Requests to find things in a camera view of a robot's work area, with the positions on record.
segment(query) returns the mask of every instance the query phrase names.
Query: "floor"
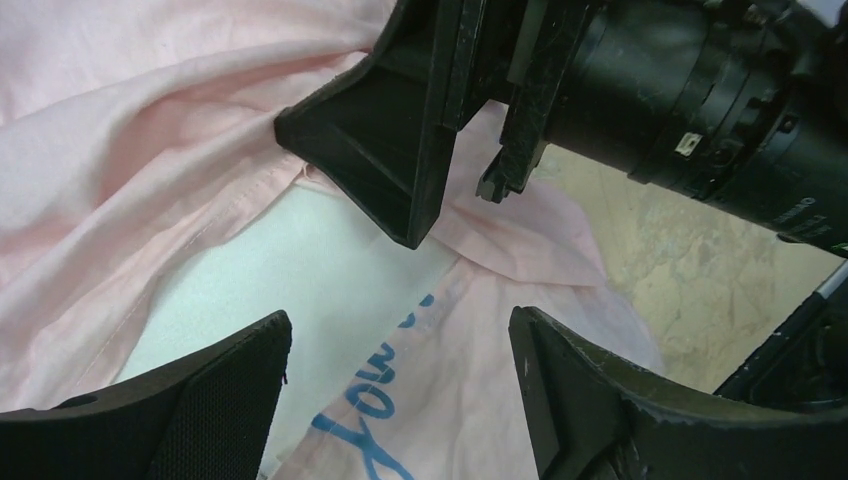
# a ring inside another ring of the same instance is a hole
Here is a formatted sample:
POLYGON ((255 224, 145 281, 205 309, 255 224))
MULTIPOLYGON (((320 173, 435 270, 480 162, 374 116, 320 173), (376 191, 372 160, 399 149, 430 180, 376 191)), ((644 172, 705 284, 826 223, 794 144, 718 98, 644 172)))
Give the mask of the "floor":
POLYGON ((536 175, 586 210, 611 284, 647 320, 667 376, 710 392, 841 261, 548 147, 536 175))

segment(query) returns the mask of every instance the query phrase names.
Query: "beige floor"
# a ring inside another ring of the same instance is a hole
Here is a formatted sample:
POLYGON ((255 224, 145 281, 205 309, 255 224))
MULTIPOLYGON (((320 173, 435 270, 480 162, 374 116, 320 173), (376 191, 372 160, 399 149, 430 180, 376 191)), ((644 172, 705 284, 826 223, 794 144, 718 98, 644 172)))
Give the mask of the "beige floor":
POLYGON ((586 210, 612 285, 650 324, 669 378, 712 391, 840 260, 549 147, 536 175, 586 210))

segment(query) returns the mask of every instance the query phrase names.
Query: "pink fabric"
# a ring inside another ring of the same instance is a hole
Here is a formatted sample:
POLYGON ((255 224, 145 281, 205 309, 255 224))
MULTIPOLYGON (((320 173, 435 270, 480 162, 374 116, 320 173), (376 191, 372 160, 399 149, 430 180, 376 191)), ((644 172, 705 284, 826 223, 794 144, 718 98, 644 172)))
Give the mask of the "pink fabric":
MULTIPOLYGON (((293 181, 332 188, 274 143, 271 120, 361 60, 392 7, 0 3, 0 411, 107 385, 163 275, 293 181)), ((513 280, 602 285, 582 212, 552 189, 472 208, 483 160, 455 165, 436 238, 513 280), (487 209, 523 213, 499 224, 487 209)))

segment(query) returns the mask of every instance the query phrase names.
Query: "concrete floor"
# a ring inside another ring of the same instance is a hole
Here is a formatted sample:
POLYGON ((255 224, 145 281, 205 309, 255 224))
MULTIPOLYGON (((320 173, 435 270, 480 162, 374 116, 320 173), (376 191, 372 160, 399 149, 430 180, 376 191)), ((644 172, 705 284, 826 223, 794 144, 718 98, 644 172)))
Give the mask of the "concrete floor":
POLYGON ((840 263, 548 147, 535 175, 586 210, 610 283, 646 319, 668 377, 711 392, 840 263))

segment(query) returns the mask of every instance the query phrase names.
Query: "stained floor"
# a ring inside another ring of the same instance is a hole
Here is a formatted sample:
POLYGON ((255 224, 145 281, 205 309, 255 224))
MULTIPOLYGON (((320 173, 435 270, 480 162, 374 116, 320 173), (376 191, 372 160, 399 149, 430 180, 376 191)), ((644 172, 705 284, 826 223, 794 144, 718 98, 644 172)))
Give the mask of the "stained floor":
POLYGON ((549 147, 536 175, 589 216, 611 284, 646 319, 667 375, 712 391, 841 263, 549 147))

